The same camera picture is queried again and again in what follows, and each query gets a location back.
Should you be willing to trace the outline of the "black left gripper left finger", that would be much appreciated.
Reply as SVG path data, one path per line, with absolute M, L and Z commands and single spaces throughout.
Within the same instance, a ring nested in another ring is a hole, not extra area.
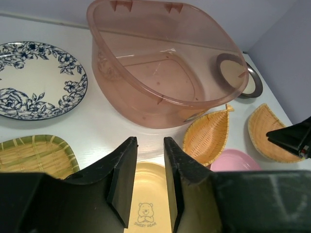
M 107 156 L 66 178 L 74 184 L 98 184 L 101 202 L 111 211 L 108 216 L 115 216 L 123 229 L 129 225 L 137 154 L 138 141 L 131 136 Z

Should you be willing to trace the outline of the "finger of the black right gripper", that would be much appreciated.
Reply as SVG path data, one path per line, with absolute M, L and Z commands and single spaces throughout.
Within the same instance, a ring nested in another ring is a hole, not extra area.
M 299 157 L 311 157 L 311 118 L 266 133 L 268 141 Z

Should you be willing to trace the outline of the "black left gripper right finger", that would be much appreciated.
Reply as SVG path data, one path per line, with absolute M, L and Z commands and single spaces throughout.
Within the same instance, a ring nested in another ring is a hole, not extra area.
M 214 232 L 211 171 L 164 138 L 164 160 L 173 233 Z

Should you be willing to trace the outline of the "yellow bear plastic plate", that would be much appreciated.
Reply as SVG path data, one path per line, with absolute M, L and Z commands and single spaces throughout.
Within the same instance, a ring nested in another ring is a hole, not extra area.
M 137 163 L 129 226 L 124 232 L 172 232 L 165 167 L 156 163 Z

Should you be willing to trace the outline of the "fish-shaped woven basket plate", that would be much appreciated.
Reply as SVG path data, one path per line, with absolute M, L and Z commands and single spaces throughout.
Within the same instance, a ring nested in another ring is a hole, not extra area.
M 208 113 L 196 119 L 187 129 L 182 149 L 204 166 L 211 165 L 225 148 L 229 134 L 229 113 L 234 108 Z

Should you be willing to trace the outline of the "pink plastic plate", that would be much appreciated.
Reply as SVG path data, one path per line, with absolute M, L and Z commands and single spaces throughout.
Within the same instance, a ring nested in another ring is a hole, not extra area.
M 210 169 L 215 172 L 248 170 L 257 171 L 261 170 L 261 167 L 248 154 L 236 149 L 225 149 L 211 164 Z

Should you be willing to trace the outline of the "green striped bamboo tray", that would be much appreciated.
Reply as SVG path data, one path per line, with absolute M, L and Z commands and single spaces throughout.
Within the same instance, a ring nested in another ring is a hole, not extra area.
M 65 179 L 79 170 L 70 145 L 55 135 L 24 136 L 0 144 L 1 172 L 44 172 Z

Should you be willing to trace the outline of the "dark rimmed metal plate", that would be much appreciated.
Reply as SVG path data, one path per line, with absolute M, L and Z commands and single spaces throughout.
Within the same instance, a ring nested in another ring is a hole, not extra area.
M 257 98 L 262 94 L 263 84 L 258 73 L 248 63 L 245 67 L 241 57 L 222 53 L 217 56 L 216 65 L 221 78 L 233 88 L 236 88 L 246 71 L 248 72 L 248 83 L 240 94 L 241 98 Z

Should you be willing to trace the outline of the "blue floral ceramic plate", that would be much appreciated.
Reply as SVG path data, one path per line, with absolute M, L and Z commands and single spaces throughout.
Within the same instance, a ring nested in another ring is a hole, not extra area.
M 46 120 L 74 109 L 86 95 L 88 79 L 68 52 L 41 42 L 0 46 L 0 114 L 17 120 Z

